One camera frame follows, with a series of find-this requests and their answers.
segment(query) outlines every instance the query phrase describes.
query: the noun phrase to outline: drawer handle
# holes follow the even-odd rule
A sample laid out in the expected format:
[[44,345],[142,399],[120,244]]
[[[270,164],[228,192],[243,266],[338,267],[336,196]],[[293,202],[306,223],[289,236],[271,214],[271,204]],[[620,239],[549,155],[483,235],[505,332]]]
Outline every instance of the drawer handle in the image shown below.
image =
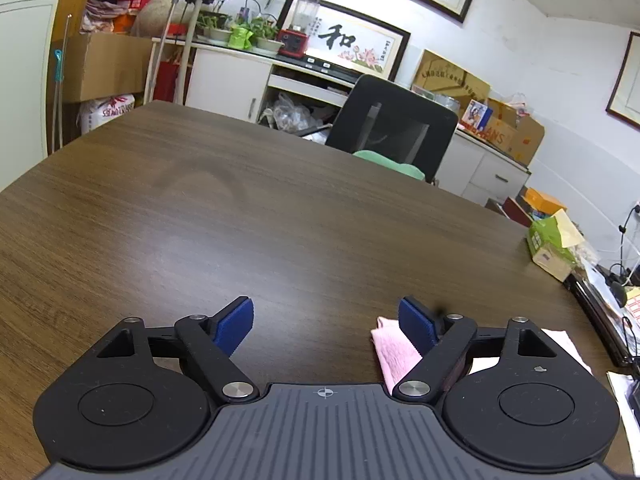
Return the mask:
[[255,106],[255,97],[251,99],[251,105],[249,106],[249,115],[247,119],[251,119],[251,116],[254,114],[254,106]]

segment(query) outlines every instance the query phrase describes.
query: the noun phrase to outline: gray ribbed panel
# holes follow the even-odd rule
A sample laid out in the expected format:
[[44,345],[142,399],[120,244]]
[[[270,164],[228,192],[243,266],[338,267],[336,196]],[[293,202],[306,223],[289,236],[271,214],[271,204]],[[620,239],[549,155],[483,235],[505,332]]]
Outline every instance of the gray ribbed panel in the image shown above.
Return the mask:
[[[53,465],[39,480],[524,480],[454,443],[426,406],[401,404],[379,384],[275,384],[252,404],[226,406],[181,455],[135,472]],[[609,480],[590,465],[554,480]]]

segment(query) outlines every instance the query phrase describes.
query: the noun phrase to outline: white plant pot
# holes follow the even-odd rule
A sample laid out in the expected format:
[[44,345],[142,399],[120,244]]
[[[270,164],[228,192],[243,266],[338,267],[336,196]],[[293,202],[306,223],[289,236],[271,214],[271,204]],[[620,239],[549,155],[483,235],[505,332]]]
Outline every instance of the white plant pot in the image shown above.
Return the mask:
[[225,43],[228,43],[229,38],[231,37],[231,31],[223,30],[222,28],[208,28],[207,36],[209,36],[212,40],[224,41]]
[[264,38],[258,38],[256,47],[261,48],[263,50],[268,50],[269,52],[277,52],[280,50],[280,47],[283,45],[284,43],[282,43],[281,41],[265,40]]

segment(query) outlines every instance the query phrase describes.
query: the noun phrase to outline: pink cloth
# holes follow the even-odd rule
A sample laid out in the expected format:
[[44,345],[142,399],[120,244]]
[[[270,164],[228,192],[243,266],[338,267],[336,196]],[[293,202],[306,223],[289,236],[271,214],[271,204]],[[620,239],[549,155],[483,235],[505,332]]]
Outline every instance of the pink cloth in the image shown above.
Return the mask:
[[[542,330],[591,373],[591,369],[582,360],[574,343],[569,339],[566,332]],[[414,348],[414,345],[411,344],[411,341],[409,341],[402,330],[400,330],[398,321],[395,319],[379,317],[378,328],[371,331],[371,336],[373,338],[373,345],[376,348],[376,354],[378,354],[382,375],[385,378],[386,389],[391,393],[394,386],[398,384],[398,381],[407,375],[411,368],[418,364],[421,356]],[[497,364],[497,357],[474,359],[473,366],[469,373],[484,370]]]

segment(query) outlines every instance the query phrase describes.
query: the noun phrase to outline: white wall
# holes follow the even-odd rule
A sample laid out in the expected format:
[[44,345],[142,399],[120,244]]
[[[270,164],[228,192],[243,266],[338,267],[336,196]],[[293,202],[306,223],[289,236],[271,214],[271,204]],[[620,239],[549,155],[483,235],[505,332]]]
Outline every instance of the white wall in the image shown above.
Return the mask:
[[[231,0],[223,12],[235,14],[245,0]],[[463,66],[502,95],[513,94],[518,75],[535,53],[545,16],[526,0],[473,0],[464,24],[413,0],[327,0],[392,23],[411,33],[396,78],[408,86],[423,49]],[[278,16],[284,0],[268,12]]]
[[[547,18],[538,57],[519,85],[546,129],[529,183],[563,201],[601,251],[619,247],[618,225],[640,200],[640,132],[605,111],[628,36],[624,27]],[[632,216],[630,238],[636,227]]]

